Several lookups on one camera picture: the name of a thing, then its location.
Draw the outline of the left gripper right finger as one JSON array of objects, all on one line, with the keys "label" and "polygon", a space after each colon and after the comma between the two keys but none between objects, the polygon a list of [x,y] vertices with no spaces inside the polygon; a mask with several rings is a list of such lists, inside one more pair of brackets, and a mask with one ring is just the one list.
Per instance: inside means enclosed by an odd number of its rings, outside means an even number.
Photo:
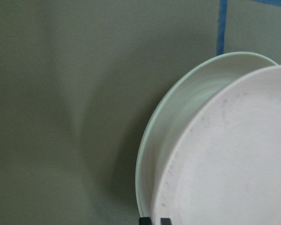
[{"label": "left gripper right finger", "polygon": [[162,212],[160,214],[160,225],[172,225],[170,212]]}]

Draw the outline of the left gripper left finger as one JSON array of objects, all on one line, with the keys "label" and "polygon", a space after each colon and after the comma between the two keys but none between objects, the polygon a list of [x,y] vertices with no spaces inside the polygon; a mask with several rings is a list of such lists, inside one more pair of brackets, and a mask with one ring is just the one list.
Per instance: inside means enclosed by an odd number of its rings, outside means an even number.
[{"label": "left gripper left finger", "polygon": [[140,216],[139,225],[152,225],[152,221],[149,213]]}]

